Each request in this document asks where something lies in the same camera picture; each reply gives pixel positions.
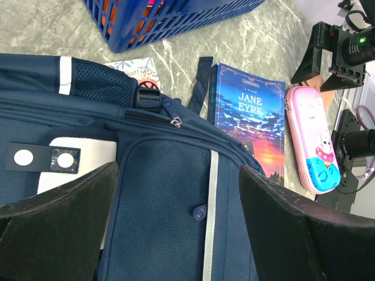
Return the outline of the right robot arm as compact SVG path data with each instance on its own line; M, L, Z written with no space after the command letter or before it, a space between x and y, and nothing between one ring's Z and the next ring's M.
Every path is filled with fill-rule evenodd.
M365 105L340 107L332 130L325 117L323 94L364 85L366 64L374 60L374 2L361 1L366 26L358 27L350 1L342 26L313 25L304 57L291 79L285 110L291 131L300 181L318 203L349 212L356 194L374 179L374 165L357 176L359 158L374 156L374 129L361 117Z

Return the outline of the brown leather notebook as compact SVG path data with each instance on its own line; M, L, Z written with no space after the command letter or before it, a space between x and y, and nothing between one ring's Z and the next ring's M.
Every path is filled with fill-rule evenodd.
M311 87L317 91L321 91L321 86L324 84L325 80L321 75L315 76L314 78L308 79L303 82L304 86Z

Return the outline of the navy blue student backpack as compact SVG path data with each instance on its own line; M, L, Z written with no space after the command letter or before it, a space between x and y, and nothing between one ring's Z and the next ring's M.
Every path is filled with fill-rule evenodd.
M103 64L1 54L1 207L115 162L91 280L257 280L238 175L262 167L199 109Z

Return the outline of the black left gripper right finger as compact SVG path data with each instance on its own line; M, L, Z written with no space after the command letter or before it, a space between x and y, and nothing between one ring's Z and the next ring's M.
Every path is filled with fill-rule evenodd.
M249 166L240 198L260 280L373 280L374 220L325 207Z

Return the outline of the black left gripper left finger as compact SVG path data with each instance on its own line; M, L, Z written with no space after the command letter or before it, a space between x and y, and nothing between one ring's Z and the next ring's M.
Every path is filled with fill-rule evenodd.
M91 280L117 187L107 163L1 207L1 280Z

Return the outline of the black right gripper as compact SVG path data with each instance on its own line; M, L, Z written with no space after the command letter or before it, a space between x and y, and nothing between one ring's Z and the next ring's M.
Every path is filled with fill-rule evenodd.
M338 41L335 63L336 74L332 74L320 87L321 92L361 87L364 84L366 63L374 60L374 1L360 1L361 10L351 9L345 16L345 24L354 34L345 32ZM361 15L367 28L358 27L352 20L354 14ZM310 80L321 73L323 50L332 51L333 26L319 22L312 27L304 57L291 78L292 84Z

